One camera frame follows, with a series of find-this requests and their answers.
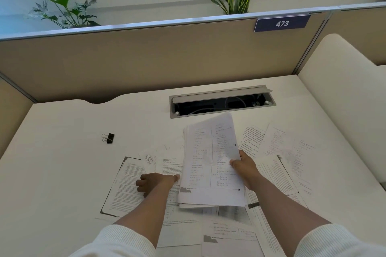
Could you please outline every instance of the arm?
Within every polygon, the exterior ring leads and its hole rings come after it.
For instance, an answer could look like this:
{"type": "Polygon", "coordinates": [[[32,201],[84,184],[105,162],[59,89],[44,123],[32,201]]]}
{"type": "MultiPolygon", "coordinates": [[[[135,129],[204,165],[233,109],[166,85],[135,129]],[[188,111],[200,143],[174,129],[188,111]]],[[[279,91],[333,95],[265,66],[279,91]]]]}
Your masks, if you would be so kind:
{"type": "Polygon", "coordinates": [[[255,162],[242,150],[241,160],[230,164],[253,190],[267,221],[287,257],[292,257],[302,238],[313,229],[330,222],[287,197],[275,185],[264,178],[255,162]]]}
{"type": "Polygon", "coordinates": [[[156,248],[169,190],[179,178],[180,175],[168,176],[158,173],[141,175],[141,180],[138,180],[136,185],[139,192],[144,192],[145,199],[114,224],[132,229],[146,237],[156,248]]]}

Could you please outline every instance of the ribbed cuff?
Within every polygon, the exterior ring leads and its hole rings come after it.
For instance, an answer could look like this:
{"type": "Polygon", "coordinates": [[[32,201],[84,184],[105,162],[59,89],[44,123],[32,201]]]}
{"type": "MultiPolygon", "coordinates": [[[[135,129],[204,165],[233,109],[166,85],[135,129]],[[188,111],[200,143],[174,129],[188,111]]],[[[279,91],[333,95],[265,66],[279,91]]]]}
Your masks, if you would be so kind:
{"type": "Polygon", "coordinates": [[[303,237],[294,257],[337,256],[359,244],[344,226],[334,223],[320,226],[303,237]]]}
{"type": "Polygon", "coordinates": [[[147,257],[156,256],[156,249],[147,238],[121,225],[108,225],[103,228],[94,242],[122,244],[137,249],[147,257]]]}

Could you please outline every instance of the binder clip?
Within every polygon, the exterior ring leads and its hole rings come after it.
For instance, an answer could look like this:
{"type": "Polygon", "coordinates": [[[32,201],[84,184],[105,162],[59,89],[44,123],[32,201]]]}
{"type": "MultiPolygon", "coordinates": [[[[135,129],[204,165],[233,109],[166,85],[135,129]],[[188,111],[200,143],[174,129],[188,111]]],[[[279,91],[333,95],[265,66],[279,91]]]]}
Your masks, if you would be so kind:
{"type": "Polygon", "coordinates": [[[114,134],[109,133],[109,135],[102,134],[102,141],[105,141],[107,144],[113,143],[114,134]]]}

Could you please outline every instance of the white sleeve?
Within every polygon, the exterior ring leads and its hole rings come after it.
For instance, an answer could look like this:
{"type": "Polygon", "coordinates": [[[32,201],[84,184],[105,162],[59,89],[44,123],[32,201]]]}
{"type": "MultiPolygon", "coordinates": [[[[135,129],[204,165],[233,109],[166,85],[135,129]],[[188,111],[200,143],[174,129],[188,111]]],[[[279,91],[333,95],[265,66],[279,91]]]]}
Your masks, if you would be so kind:
{"type": "Polygon", "coordinates": [[[341,225],[328,224],[310,231],[300,241],[294,257],[378,257],[386,248],[364,243],[341,225]]]}
{"type": "Polygon", "coordinates": [[[95,240],[70,257],[155,257],[156,249],[144,236],[120,225],[103,228],[95,240]]]}

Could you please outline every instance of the hand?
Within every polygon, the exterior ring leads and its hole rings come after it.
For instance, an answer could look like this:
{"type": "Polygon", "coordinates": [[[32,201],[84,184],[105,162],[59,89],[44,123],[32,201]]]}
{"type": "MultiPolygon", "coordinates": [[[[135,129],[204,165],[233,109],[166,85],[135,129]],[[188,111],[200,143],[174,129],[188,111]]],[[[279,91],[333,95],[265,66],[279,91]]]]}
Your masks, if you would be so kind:
{"type": "Polygon", "coordinates": [[[141,175],[141,180],[136,181],[136,186],[138,186],[138,192],[144,192],[144,197],[149,195],[149,193],[157,185],[165,185],[169,191],[171,187],[180,179],[180,175],[162,175],[158,173],[143,174],[141,175]]]}
{"type": "Polygon", "coordinates": [[[241,160],[231,159],[230,165],[235,169],[237,174],[243,179],[244,185],[252,190],[253,182],[260,176],[255,162],[244,151],[239,149],[241,160]]]}

